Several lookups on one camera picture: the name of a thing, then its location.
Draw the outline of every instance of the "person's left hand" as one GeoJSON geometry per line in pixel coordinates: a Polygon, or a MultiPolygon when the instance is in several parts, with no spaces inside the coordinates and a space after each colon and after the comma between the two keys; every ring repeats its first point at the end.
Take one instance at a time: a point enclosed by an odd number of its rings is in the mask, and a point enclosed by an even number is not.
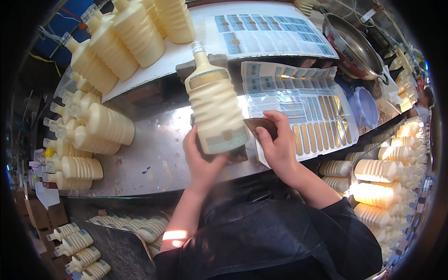
{"type": "Polygon", "coordinates": [[[196,125],[187,133],[182,142],[185,151],[185,160],[191,174],[189,188],[198,194],[207,195],[210,187],[215,182],[219,171],[224,167],[228,159],[227,154],[219,154],[209,163],[201,157],[196,147],[196,125]]]}

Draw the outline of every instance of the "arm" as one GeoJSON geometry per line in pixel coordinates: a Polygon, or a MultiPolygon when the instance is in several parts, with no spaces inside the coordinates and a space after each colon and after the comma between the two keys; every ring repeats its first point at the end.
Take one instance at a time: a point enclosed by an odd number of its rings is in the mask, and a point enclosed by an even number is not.
{"type": "Polygon", "coordinates": [[[306,203],[314,208],[322,209],[340,201],[341,197],[335,190],[297,162],[296,136],[291,130],[288,116],[277,110],[264,111],[263,114],[265,118],[273,121],[278,129],[278,138],[272,141],[265,128],[256,128],[266,161],[276,175],[285,184],[296,189],[306,203]]]}
{"type": "Polygon", "coordinates": [[[195,143],[197,131],[198,127],[193,126],[182,143],[191,181],[167,226],[160,252],[181,247],[197,232],[202,204],[228,159],[228,155],[225,154],[217,155],[211,163],[202,159],[195,143]]]}

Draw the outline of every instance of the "hand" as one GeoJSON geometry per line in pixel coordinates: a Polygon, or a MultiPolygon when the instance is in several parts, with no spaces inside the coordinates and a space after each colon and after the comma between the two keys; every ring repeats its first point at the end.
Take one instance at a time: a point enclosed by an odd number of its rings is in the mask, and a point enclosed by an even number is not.
{"type": "Polygon", "coordinates": [[[228,154],[217,155],[211,163],[205,161],[196,147],[197,132],[198,127],[194,125],[185,136],[182,145],[185,151],[185,160],[187,161],[188,169],[191,174],[189,188],[192,188],[192,190],[199,194],[207,195],[210,187],[215,182],[219,171],[226,164],[228,154]]]}
{"type": "Polygon", "coordinates": [[[272,170],[285,184],[293,186],[297,181],[299,163],[296,160],[296,136],[289,125],[288,116],[277,111],[263,111],[264,118],[271,120],[277,126],[278,138],[272,137],[264,127],[255,130],[260,136],[264,157],[272,170]]]}

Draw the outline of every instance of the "sticker sheet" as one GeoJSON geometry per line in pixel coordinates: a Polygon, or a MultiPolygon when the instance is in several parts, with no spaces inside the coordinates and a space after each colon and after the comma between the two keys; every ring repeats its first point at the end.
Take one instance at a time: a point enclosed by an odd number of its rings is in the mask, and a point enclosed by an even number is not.
{"type": "Polygon", "coordinates": [[[228,57],[304,55],[339,59],[305,16],[230,14],[205,17],[206,49],[228,57]]]}
{"type": "MultiPolygon", "coordinates": [[[[296,135],[296,158],[302,161],[356,144],[358,128],[341,87],[336,67],[299,68],[245,61],[241,64],[249,117],[278,110],[289,117],[296,135]]],[[[267,165],[257,142],[258,159],[267,165]]]]}

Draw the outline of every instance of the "yellow string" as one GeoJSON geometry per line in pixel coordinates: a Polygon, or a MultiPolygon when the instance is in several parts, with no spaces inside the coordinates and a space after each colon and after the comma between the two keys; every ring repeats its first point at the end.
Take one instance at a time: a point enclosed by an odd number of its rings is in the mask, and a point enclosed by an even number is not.
{"type": "Polygon", "coordinates": [[[30,53],[30,52],[29,52],[29,54],[30,54],[31,57],[33,57],[33,58],[35,58],[35,59],[37,59],[37,60],[41,60],[41,61],[44,61],[44,62],[54,62],[55,67],[56,67],[56,71],[57,71],[57,73],[58,73],[58,75],[59,75],[59,78],[61,77],[60,72],[59,72],[59,69],[58,69],[57,64],[56,64],[56,61],[54,61],[54,60],[46,60],[46,59],[44,59],[44,58],[42,58],[42,57],[40,57],[40,56],[35,56],[34,54],[32,54],[32,53],[30,53]]]}

